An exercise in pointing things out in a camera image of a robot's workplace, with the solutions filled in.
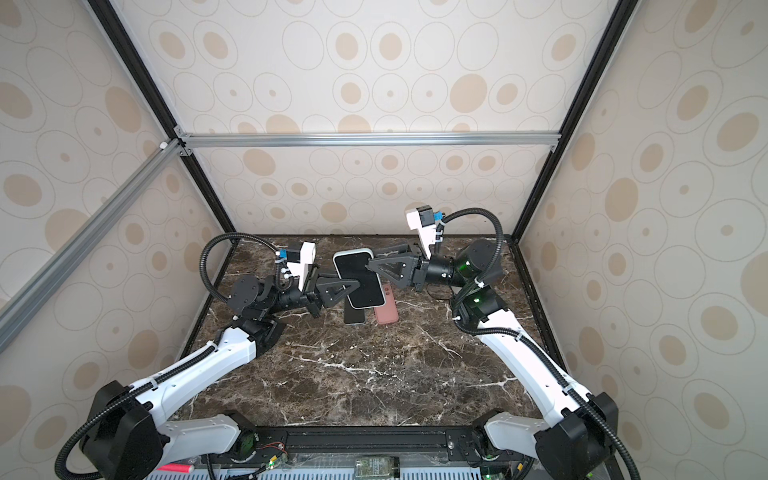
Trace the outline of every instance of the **brown marble surface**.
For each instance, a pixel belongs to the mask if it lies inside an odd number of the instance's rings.
[[[340,250],[377,248],[415,241],[411,238],[276,237],[278,246],[316,242],[316,262],[333,268]],[[454,254],[474,239],[449,237],[444,250]],[[255,243],[241,243],[220,287],[229,292],[243,273],[266,276],[273,254]],[[541,344],[531,310],[508,249],[505,276],[495,284],[520,323]],[[445,298],[447,287],[431,286]],[[204,390],[175,415],[204,418],[236,409],[257,425],[466,425],[490,409],[541,418],[520,383],[479,340],[460,333],[450,320],[447,302],[427,292],[394,289],[399,321],[376,325],[372,310],[366,323],[343,322],[343,303],[314,319],[306,312],[281,313],[286,329],[264,356],[235,369]],[[221,302],[211,306],[195,348],[213,339],[232,312]]]

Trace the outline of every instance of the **black smartphone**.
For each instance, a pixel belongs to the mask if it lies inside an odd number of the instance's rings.
[[[359,325],[366,322],[366,309],[356,309],[349,305],[349,297],[344,299],[344,323]]]
[[[333,265],[339,278],[358,280],[360,287],[347,299],[353,309],[373,308],[386,303],[384,289],[377,273],[368,270],[368,261],[373,258],[369,248],[357,248],[333,254]]]

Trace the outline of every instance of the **pink smartphone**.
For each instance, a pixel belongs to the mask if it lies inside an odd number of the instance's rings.
[[[384,290],[384,305],[376,306],[373,308],[373,313],[376,315],[376,323],[379,325],[389,325],[395,323],[400,318],[397,313],[397,305],[395,305],[395,296],[392,294],[392,285],[385,283],[382,286]]]

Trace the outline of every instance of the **patterned wallpaper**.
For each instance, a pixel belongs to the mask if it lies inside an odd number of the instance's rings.
[[[615,0],[113,0],[184,130],[557,130]]]
[[[0,354],[0,478],[54,478],[105,383],[173,363],[206,297],[197,263],[220,233],[174,160]],[[227,251],[210,258],[214,275]],[[71,469],[93,472],[75,449]]]
[[[492,211],[511,232],[549,153],[546,145],[198,149],[238,230],[412,233],[405,210]],[[468,215],[446,233],[492,233]]]
[[[75,0],[0,2],[0,307],[164,135]]]
[[[645,480],[768,472],[768,2],[649,0],[522,247]]]

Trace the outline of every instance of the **phone screen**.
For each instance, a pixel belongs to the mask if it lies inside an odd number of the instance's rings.
[[[365,250],[351,253],[339,252],[333,257],[339,278],[358,280],[360,288],[349,295],[349,303],[356,309],[384,305],[384,292],[379,276],[368,270],[368,260],[373,255]]]

